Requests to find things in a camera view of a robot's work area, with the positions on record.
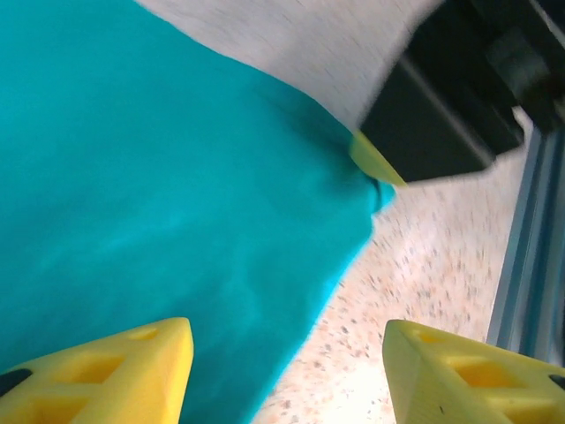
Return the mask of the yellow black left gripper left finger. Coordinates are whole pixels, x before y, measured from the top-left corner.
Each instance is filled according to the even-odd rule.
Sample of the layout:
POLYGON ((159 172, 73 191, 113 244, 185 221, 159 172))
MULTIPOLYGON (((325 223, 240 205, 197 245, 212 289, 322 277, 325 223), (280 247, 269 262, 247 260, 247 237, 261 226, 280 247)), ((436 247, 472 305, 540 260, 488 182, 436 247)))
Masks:
POLYGON ((193 359, 170 318, 21 363, 1 375, 3 423, 177 423, 193 359))

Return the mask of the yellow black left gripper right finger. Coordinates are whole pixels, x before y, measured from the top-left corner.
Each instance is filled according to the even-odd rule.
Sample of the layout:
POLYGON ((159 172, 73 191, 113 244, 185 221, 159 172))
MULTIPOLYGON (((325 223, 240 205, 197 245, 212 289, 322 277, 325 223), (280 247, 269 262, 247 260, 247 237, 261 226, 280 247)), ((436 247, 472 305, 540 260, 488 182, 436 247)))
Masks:
POLYGON ((564 422, 564 370, 410 321, 382 344, 398 423, 564 422))

